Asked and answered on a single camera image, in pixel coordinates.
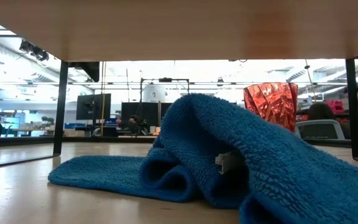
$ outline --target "desk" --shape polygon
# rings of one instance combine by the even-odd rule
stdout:
[[[13,135],[14,135],[15,137],[18,137],[18,132],[19,132],[19,131],[27,132],[27,134],[28,134],[29,136],[31,136],[31,133],[32,133],[33,131],[46,131],[48,136],[49,136],[49,135],[52,136],[52,135],[55,134],[55,130],[44,130],[44,129],[13,129],[12,131],[13,131]]]
[[[119,138],[152,138],[156,139],[156,136],[135,136],[135,135],[128,135],[128,136],[118,136]]]
[[[76,127],[75,131],[84,131],[85,137],[91,137],[92,132],[96,128],[101,128],[100,126],[95,127]],[[116,126],[103,126],[103,136],[104,137],[118,137],[117,127]]]
[[[355,0],[0,0],[0,25],[66,62],[358,56]]]

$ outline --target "ceiling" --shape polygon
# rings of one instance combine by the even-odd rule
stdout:
[[[53,101],[57,98],[60,60],[53,55],[47,62],[38,62],[19,50],[22,38],[0,36],[0,98],[17,100]],[[306,63],[310,65],[316,92],[332,94],[337,85],[346,82],[343,59],[314,60],[165,60],[107,62],[104,81],[106,93],[112,93],[116,102],[139,100],[140,79],[170,77],[189,79],[190,92],[213,94],[231,100],[242,99],[242,89],[252,83],[295,82],[299,95],[310,94],[310,80]],[[89,78],[83,70],[69,69],[67,98],[75,101],[78,95],[99,93],[100,83],[86,83]],[[143,83],[143,88],[151,81]],[[175,100],[187,92],[186,82],[164,84],[169,98]]]

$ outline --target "red glass vase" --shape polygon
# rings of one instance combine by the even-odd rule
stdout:
[[[266,121],[294,132],[298,85],[294,83],[263,83],[244,89],[246,108]]]

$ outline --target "computer monitor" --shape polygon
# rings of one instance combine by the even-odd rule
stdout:
[[[168,111],[168,108],[172,105],[172,103],[161,103],[161,120],[164,119],[165,114]]]
[[[151,126],[158,126],[158,103],[125,103],[121,104],[121,119],[127,122],[132,115],[146,119]]]
[[[77,98],[77,120],[108,119],[110,118],[111,94],[104,95],[104,114],[103,94],[78,96]]]

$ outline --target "table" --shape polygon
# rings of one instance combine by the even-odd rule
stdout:
[[[358,161],[358,1],[0,0],[0,25],[62,60],[53,156],[62,151],[69,62],[346,58]]]
[[[101,126],[95,127],[76,127],[76,131],[84,131],[85,137],[91,137],[93,130],[96,128],[101,128]],[[117,127],[116,126],[103,126],[103,136],[104,137],[118,137]]]
[[[15,136],[15,137],[18,137],[18,132],[19,131],[23,131],[23,132],[27,132],[27,134],[29,135],[29,136],[31,136],[31,133],[33,132],[33,131],[46,131],[47,132],[47,135],[54,135],[55,134],[55,130],[44,130],[44,129],[13,129],[12,130],[13,131],[13,135]]]

